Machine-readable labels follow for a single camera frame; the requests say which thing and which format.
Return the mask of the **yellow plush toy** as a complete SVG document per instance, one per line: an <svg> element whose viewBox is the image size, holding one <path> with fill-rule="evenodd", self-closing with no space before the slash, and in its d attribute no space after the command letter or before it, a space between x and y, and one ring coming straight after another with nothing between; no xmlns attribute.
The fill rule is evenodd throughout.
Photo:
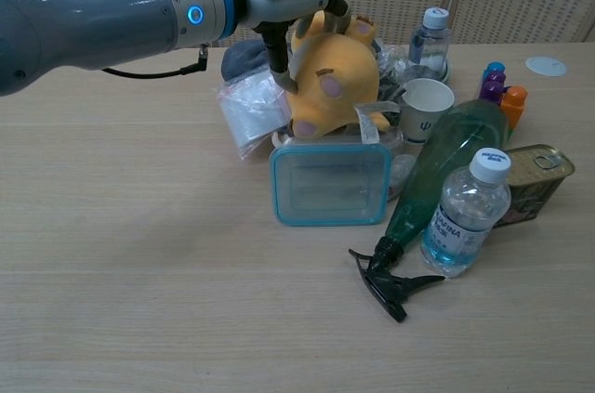
<svg viewBox="0 0 595 393"><path fill-rule="evenodd" d="M344 33L324 27L325 12L315 13L310 27L291 39L291 74L297 90L287 94L290 127L299 139L321 138L358 124L355 107L377 101L379 67L372 44L373 21L356 16Z"/></svg>

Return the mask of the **clear zip bag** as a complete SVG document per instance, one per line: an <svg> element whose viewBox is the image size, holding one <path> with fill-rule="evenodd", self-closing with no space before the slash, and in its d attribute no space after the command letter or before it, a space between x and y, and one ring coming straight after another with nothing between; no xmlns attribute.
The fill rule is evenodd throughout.
<svg viewBox="0 0 595 393"><path fill-rule="evenodd" d="M267 139L275 148L293 141L286 93L275 83L271 73L245 77L233 84L224 83L217 101L242 160Z"/></svg>

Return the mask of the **plastic bag with dark items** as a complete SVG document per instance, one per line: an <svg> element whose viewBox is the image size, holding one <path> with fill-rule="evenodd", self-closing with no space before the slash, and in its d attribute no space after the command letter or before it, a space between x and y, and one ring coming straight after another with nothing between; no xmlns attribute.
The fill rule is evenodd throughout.
<svg viewBox="0 0 595 393"><path fill-rule="evenodd" d="M373 41L372 49L379 68L377 100L398 102L404 93L407 51L402 46L385 45L378 38Z"/></svg>

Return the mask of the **clear empty water bottle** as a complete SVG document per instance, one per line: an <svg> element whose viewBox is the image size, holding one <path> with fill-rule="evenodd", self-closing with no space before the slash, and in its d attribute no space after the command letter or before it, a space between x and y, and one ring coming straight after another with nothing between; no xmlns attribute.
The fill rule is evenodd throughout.
<svg viewBox="0 0 595 393"><path fill-rule="evenodd" d="M448 21L447 9L429 7L425 10L409 45L408 70L413 79L443 79L451 37Z"/></svg>

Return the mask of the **white paper cup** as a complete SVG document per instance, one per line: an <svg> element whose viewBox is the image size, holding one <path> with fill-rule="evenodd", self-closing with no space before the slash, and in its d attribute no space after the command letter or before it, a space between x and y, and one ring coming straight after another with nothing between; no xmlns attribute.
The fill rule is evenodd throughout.
<svg viewBox="0 0 595 393"><path fill-rule="evenodd" d="M455 95L446 84L417 78L403 85L400 127L407 142L424 144L440 117L455 103Z"/></svg>

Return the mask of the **clear blue-rimmed container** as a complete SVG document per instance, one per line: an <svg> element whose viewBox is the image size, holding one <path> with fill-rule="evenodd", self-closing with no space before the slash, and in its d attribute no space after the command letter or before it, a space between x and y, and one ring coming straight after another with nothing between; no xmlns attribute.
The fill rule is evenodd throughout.
<svg viewBox="0 0 595 393"><path fill-rule="evenodd" d="M287 145L270 156L272 210L291 227L382 221L391 155L380 144Z"/></svg>

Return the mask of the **crumpled clear plastic piece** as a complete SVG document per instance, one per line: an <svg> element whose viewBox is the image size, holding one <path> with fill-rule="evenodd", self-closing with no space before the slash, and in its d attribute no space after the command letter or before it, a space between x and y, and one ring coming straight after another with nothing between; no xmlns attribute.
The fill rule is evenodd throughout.
<svg viewBox="0 0 595 393"><path fill-rule="evenodd" d="M394 200L401 194L416 160L416 156L411 154L400 154L393 158L390 168L390 181L387 195L388 202Z"/></svg>

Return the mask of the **green spray bottle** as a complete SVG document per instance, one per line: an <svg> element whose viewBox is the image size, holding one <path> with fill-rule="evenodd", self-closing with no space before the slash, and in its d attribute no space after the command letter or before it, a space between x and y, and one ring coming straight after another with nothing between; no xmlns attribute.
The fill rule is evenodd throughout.
<svg viewBox="0 0 595 393"><path fill-rule="evenodd" d="M506 115L492 102L474 99L448 110L431 129L417 156L374 253L362 255L350 250L364 284L397 322L407 317L403 302L410 295L445 277L399 277L391 270L401 260L409 243L430 223L443 183L450 173L469 164L481 148L502 148L507 130Z"/></svg>

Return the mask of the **colourful marker set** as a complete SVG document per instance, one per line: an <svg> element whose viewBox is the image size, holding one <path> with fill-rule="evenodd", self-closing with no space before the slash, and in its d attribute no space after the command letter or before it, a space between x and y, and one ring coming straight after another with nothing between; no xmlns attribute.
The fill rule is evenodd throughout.
<svg viewBox="0 0 595 393"><path fill-rule="evenodd" d="M477 98L496 104L505 114L510 137L521 120L528 91L520 85L506 85L506 78L502 62L489 62L483 70Z"/></svg>

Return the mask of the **white round table grommet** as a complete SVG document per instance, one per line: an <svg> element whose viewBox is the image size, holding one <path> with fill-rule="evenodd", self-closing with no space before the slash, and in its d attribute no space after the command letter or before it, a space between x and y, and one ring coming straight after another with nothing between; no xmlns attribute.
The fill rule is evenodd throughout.
<svg viewBox="0 0 595 393"><path fill-rule="evenodd" d="M562 77L567 74L566 65L558 59L546 56L534 56L525 60L525 66L539 75Z"/></svg>

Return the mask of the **water bottle with blue liquid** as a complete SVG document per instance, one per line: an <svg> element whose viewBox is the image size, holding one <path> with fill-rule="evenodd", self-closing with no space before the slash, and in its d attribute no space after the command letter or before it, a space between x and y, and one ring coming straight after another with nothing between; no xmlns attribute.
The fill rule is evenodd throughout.
<svg viewBox="0 0 595 393"><path fill-rule="evenodd" d="M474 264L490 231L509 210L510 168L504 151L482 148L468 165L450 173L422 234L420 249L430 268L452 279Z"/></svg>

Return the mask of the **gold tin can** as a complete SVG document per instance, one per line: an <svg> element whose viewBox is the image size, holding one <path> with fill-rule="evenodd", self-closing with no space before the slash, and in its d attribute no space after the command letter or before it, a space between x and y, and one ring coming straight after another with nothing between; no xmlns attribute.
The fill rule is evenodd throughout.
<svg viewBox="0 0 595 393"><path fill-rule="evenodd" d="M550 145L515 148L507 155L511 159L507 177L511 202L496 228L535 219L556 189L575 172L572 161Z"/></svg>

